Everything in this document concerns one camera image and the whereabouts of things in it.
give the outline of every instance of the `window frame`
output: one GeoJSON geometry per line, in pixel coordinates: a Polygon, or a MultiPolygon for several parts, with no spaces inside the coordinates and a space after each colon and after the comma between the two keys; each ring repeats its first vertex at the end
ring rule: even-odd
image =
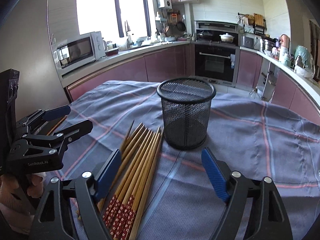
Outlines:
{"type": "MultiPolygon", "coordinates": [[[[120,8],[119,0],[115,0],[115,5],[116,5],[116,17],[117,17],[117,23],[118,23],[119,37],[123,38],[124,32],[123,32],[123,28],[122,28],[121,8],[120,8]]],[[[143,7],[144,7],[145,18],[146,18],[147,35],[148,35],[148,37],[150,37],[151,36],[151,23],[150,23],[148,0],[143,0],[143,7]]]]}

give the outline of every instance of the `built-in oven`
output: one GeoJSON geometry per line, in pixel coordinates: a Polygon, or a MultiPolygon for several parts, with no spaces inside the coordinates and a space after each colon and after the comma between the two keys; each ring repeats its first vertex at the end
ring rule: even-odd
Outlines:
{"type": "Polygon", "coordinates": [[[209,82],[235,87],[240,51],[238,47],[195,45],[195,75],[209,82]]]}

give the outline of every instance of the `oven door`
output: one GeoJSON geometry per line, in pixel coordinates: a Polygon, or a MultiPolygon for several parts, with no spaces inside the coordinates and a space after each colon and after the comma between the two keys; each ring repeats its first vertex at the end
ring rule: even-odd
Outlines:
{"type": "Polygon", "coordinates": [[[233,85],[236,50],[217,46],[195,46],[195,74],[233,85]]]}

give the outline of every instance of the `countertop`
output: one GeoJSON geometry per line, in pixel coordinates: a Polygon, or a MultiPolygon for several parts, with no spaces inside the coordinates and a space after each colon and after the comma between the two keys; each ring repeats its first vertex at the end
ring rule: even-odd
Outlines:
{"type": "Polygon", "coordinates": [[[169,43],[158,43],[155,45],[150,45],[143,48],[137,48],[132,50],[125,50],[125,51],[119,51],[118,54],[110,56],[110,57],[104,57],[102,59],[99,59],[97,61],[94,61],[92,63],[86,64],[80,68],[77,68],[76,70],[67,73],[63,76],[61,80],[62,86],[65,88],[68,85],[78,81],[79,79],[94,73],[97,70],[100,70],[102,68],[110,67],[112,68],[112,65],[124,61],[129,58],[137,57],[140,55],[143,55],[148,52],[156,51],[159,49],[166,49],[173,46],[179,46],[184,44],[189,44],[190,41],[174,41],[169,43]]]}
{"type": "Polygon", "coordinates": [[[255,49],[249,49],[245,47],[240,47],[240,50],[245,50],[248,52],[258,54],[263,58],[267,59],[268,61],[270,61],[271,63],[273,63],[274,65],[276,65],[278,68],[284,71],[288,76],[290,76],[309,95],[309,97],[314,101],[314,103],[320,110],[320,88],[317,85],[313,84],[312,81],[297,75],[295,72],[293,72],[291,68],[283,65],[278,60],[267,56],[261,51],[257,51],[255,49]]]}

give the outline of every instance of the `white microwave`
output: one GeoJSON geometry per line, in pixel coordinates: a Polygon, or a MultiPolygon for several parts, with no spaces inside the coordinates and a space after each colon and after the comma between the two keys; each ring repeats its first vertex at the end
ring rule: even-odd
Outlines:
{"type": "Polygon", "coordinates": [[[85,33],[52,46],[60,79],[63,75],[106,55],[101,32],[85,33]]]}

